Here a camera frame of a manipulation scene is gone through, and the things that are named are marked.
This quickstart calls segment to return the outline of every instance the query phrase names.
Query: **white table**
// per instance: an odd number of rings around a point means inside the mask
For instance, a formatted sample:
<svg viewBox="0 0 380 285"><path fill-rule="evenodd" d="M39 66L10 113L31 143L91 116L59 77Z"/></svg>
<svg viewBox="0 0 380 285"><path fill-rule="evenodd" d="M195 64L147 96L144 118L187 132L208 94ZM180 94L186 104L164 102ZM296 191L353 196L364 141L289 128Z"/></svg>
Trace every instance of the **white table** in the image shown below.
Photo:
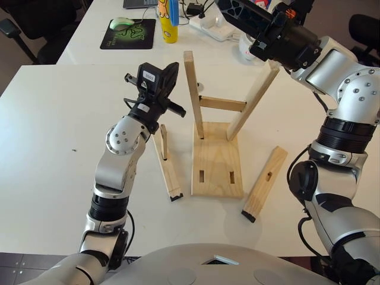
<svg viewBox="0 0 380 285"><path fill-rule="evenodd" d="M273 0L271 6L279 0ZM197 62L212 64L252 65L240 57L238 44L218 42L190 25L178 27L178 41L167 44L162 39L160 20L156 20L153 49L101 50L100 44L111 19L116 17L141 18L144 9L123 9L123 0L94 0L77 28L58 64L141 64L158 61L168 64L182 61L184 50L193 50ZM149 9L145 18L155 18Z"/></svg>
<svg viewBox="0 0 380 285"><path fill-rule="evenodd" d="M77 250L105 133L128 112L122 98L137 94L124 75L135 74L137 68L21 67L0 98L0 252L66 255ZM226 74L230 69L233 77ZM234 94L242 100L257 72L244 65L197 64L198 81L205 85L201 94L208 96ZM288 190L285 175L324 121L311 92L281 71L238 135L246 195L272 149L280 145L289 152L254 224L240 213L246 197L238 201L190 196L194 118L183 64L171 99L188 111L183 119L170 112L160 119L169 132L184 197L170 202L154 145L148 142L129 202L137 228L128 255L197 242L247 246L277 256L310 255L296 230L304 216L302 206ZM204 120L228 122L233 115L207 109ZM376 215L380 215L379 133L377 129L367 148L369 158L354 199L356 206ZM305 225L305 236L325 252L312 223Z"/></svg>

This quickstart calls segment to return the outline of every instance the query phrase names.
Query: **mouse pad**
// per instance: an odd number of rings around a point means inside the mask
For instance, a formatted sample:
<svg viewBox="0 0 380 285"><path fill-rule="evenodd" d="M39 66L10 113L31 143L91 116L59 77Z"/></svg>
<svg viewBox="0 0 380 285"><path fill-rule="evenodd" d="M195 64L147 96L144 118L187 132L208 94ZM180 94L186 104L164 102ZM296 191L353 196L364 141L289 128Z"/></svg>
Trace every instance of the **mouse pad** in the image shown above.
<svg viewBox="0 0 380 285"><path fill-rule="evenodd" d="M113 31L109 25L100 45L101 49L151 49L153 47L155 19L144 19L123 31Z"/></svg>

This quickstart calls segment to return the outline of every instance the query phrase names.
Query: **wooden leg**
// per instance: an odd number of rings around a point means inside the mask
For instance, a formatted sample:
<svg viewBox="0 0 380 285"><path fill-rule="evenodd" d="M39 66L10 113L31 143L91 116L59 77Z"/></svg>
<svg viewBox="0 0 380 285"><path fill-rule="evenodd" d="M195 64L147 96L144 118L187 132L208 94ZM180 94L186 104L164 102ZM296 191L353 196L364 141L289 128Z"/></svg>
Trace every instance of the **wooden leg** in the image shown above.
<svg viewBox="0 0 380 285"><path fill-rule="evenodd" d="M240 129L243 127L245 121L248 119L249 115L252 113L256 105L259 103L261 97L265 94L268 87L271 85L276 75L280 71L278 66L269 64L264 67L263 73L257 78L250 91L247 94L246 101L247 104L243 111L237 114L230 123L227 129L227 140L231 141L238 134Z"/></svg>
<svg viewBox="0 0 380 285"><path fill-rule="evenodd" d="M200 99L198 95L197 77L195 75L194 57L192 51L187 50L183 53L185 63L186 77L188 79L192 110L194 112L195 123L197 126L198 136L204 138L203 121L201 113Z"/></svg>
<svg viewBox="0 0 380 285"><path fill-rule="evenodd" d="M271 157L264 166L264 169L252 188L251 193L249 193L242 214L251 222L254 223L257 215L260 213L286 156L286 150L281 147L276 147L272 151Z"/></svg>
<svg viewBox="0 0 380 285"><path fill-rule="evenodd" d="M162 173L164 174L165 185L170 200L173 202L181 197L183 193L179 186L173 162L170 159L170 153L167 149L167 133L165 125L161 125L160 132L153 135L154 146L156 147L157 156L159 157Z"/></svg>

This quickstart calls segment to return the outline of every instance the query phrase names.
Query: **robotic arm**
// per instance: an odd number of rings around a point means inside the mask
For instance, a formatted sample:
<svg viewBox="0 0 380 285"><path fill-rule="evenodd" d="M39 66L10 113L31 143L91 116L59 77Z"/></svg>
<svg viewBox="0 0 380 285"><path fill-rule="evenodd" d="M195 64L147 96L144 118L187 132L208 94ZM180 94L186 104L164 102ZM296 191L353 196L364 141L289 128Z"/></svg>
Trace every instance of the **robotic arm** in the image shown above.
<svg viewBox="0 0 380 285"><path fill-rule="evenodd" d="M279 61L293 79L335 100L309 160L294 167L290 190L311 216L341 281L366 284L379 277L380 219L352 199L379 124L380 69L358 64L333 39L305 29L312 3L281 3L270 14L248 0L216 0L228 22L256 39L253 55Z"/></svg>
<svg viewBox="0 0 380 285"><path fill-rule="evenodd" d="M178 68L177 62L164 70L144 63L137 78L125 76L126 82L137 86L138 98L124 99L128 106L134 106L106 134L106 149L96 168L94 195L80 249L27 284L99 284L109 270L121 265L128 249L124 225L137 161L150 135L159 128L157 120L167 109L181 117L186 114L168 98L176 84Z"/></svg>

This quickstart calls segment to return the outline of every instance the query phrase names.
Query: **white mouse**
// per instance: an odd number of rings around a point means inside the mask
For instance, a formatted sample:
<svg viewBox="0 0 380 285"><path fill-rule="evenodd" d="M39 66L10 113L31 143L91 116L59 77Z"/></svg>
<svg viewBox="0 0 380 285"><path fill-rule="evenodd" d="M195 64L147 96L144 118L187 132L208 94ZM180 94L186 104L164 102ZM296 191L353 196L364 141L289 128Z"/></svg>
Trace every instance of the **white mouse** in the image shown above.
<svg viewBox="0 0 380 285"><path fill-rule="evenodd" d="M118 17L111 21L109 24L109 27L113 31L122 31L128 29L131 25L133 25L135 22L134 20Z"/></svg>

